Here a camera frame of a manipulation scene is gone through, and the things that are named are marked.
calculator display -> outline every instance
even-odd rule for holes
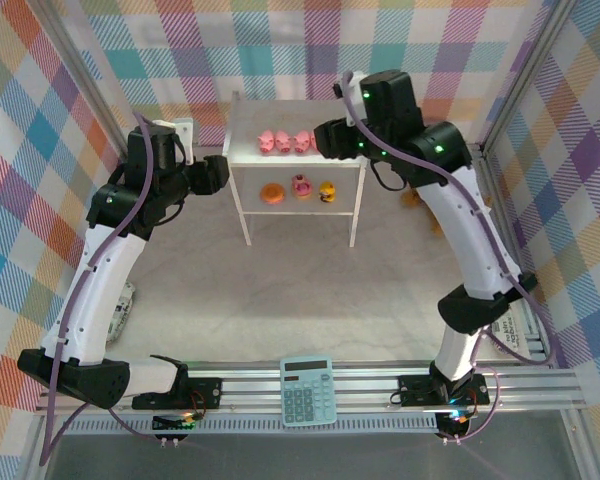
[[[319,360],[313,362],[297,362],[297,363],[285,363],[284,369],[287,372],[294,372],[296,370],[315,370],[317,368],[327,368],[326,360]]]

toy duck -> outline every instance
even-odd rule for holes
[[[320,200],[331,203],[336,199],[336,187],[331,182],[323,182],[320,185]]]
[[[307,177],[304,175],[296,175],[291,180],[291,190],[293,190],[293,194],[296,197],[306,198],[311,194],[313,187]]]

colorful checkered backdrop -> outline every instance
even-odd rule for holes
[[[582,0],[498,142],[494,168],[564,366],[600,436],[600,0]]]
[[[130,127],[63,0],[49,1],[120,124]],[[425,116],[450,119],[468,134],[495,100],[490,86],[505,81],[509,64],[512,81],[541,24],[526,40],[519,31],[536,0],[80,3],[132,108],[151,118],[193,116],[207,145],[223,142],[232,91],[248,99],[332,98],[333,83],[348,69],[409,72]],[[512,41],[525,49],[515,64],[515,55],[505,56]]]
[[[117,156],[25,1],[0,1],[0,479],[16,471],[41,391],[18,355],[62,305],[85,205]]]

shelf leg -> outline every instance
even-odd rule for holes
[[[358,231],[358,214],[360,213],[360,203],[362,202],[362,187],[364,187],[364,177],[366,174],[367,163],[360,165],[360,173],[358,173],[358,189],[356,190],[356,204],[353,208],[353,216],[351,217],[351,228],[349,230],[349,247],[353,248],[356,244],[356,233]]]
[[[240,225],[242,226],[242,233],[244,234],[244,241],[247,242],[247,246],[251,246],[251,235],[249,234],[249,228],[242,212],[242,202],[240,202],[240,195],[238,195],[238,188],[236,187],[236,180],[233,177],[233,171],[229,175],[229,186],[231,187],[231,193],[233,194],[233,201],[236,204],[236,210],[238,211],[238,217],[240,218]]]

white shelf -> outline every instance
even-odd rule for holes
[[[327,159],[313,149],[305,153],[260,152],[258,136],[265,130],[284,130],[293,136],[312,131],[329,120],[345,116],[341,100],[239,100],[234,95],[223,154],[232,167],[275,167],[289,165],[360,168],[364,157],[349,160]]]
[[[240,198],[242,211],[249,215],[353,215],[358,189],[358,170],[350,168],[301,168],[283,165],[288,168],[253,168],[244,171]],[[294,175],[306,175],[313,185],[309,198],[296,198],[291,191]],[[320,201],[318,190],[325,181],[336,187],[333,203]],[[267,183],[279,183],[285,189],[285,199],[277,205],[267,205],[260,200],[260,191]]]

